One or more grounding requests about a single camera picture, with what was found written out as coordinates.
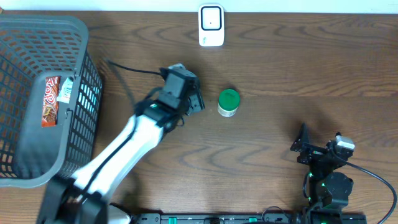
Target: small container with green lid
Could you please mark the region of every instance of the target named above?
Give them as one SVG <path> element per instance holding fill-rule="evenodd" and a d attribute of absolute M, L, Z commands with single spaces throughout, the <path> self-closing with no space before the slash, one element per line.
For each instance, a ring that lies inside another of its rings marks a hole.
<path fill-rule="evenodd" d="M 232 89 L 224 90 L 218 98 L 218 112 L 224 117 L 233 116 L 240 101 L 241 97 L 237 91 Z"/>

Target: green lid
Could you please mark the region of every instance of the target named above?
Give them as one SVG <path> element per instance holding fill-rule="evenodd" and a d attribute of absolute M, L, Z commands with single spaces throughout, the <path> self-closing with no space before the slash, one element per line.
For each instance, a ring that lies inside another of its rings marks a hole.
<path fill-rule="evenodd" d="M 232 89 L 227 89 L 221 92 L 218 98 L 218 104 L 226 111 L 235 110 L 239 106 L 241 97 L 239 93 Z"/>

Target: white packet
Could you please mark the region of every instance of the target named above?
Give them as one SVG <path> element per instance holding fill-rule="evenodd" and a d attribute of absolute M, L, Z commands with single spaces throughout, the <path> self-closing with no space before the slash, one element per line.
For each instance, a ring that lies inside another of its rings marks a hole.
<path fill-rule="evenodd" d="M 57 97 L 58 102 L 69 103 L 70 93 L 72 92 L 73 81 L 67 78 L 62 85 L 61 92 Z"/>

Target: basket bottom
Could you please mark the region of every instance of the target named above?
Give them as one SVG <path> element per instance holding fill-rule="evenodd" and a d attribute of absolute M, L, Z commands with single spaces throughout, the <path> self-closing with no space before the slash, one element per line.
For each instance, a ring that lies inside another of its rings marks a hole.
<path fill-rule="evenodd" d="M 59 102 L 56 126 L 42 128 L 45 78 L 53 76 L 61 76 L 61 89 L 73 72 L 44 72 L 34 80 L 12 163 L 18 179 L 40 177 L 57 160 L 68 104 Z"/>

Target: robotic arm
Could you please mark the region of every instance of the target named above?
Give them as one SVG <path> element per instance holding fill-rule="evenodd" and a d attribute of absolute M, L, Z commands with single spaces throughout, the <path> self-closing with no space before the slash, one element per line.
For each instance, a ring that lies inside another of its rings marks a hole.
<path fill-rule="evenodd" d="M 155 88 L 136 105 L 119 136 L 94 160 L 65 180 L 47 186 L 37 223 L 129 223 L 109 201 L 128 172 L 145 153 L 174 130 L 183 115 L 205 109 L 200 81 L 182 64 L 161 68 L 163 88 Z M 159 91 L 159 97 L 151 96 Z"/>

